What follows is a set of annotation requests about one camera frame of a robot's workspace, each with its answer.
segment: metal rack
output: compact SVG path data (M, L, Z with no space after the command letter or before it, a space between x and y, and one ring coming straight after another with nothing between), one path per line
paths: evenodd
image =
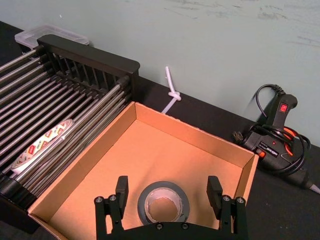
M55 35L38 43L0 66L1 207L27 210L121 112L139 76L138 62L112 53ZM70 129L20 174L11 171L29 145L66 119Z

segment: masking tape roll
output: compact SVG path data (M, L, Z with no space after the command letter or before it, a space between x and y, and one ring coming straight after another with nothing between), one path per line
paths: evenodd
M64 120L39 137L23 153L21 153L19 157L17 157L17 159L11 165L11 170L15 174L20 174L30 164L32 164L32 162L36 160L41 153L43 153L51 144L53 144L60 135L68 130L73 123L74 122L72 119Z

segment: knot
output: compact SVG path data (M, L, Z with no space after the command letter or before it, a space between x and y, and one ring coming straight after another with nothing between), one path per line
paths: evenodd
M178 92L178 91L176 91L176 92L170 91L168 93L168 95L173 97L173 98L175 98L175 99L177 99L178 101L181 101L180 92Z

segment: cardboard box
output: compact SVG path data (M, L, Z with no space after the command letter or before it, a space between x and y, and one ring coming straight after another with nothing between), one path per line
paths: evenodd
M128 176L124 229L141 226L138 198L151 183L170 181L186 193L187 222L217 228L206 193L218 176L223 194L248 199L258 156L165 114L132 102L29 208L58 239L95 240L94 199L115 193ZM111 230L107 217L107 229Z

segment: plastic lid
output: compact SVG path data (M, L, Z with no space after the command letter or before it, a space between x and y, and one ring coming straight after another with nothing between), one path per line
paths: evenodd
M48 34L54 34L80 44L89 45L89 39L87 37L49 24L38 26L30 30L22 31L16 34L14 36L14 39L17 43L22 44L30 49L33 49L36 46L38 46L37 39Z

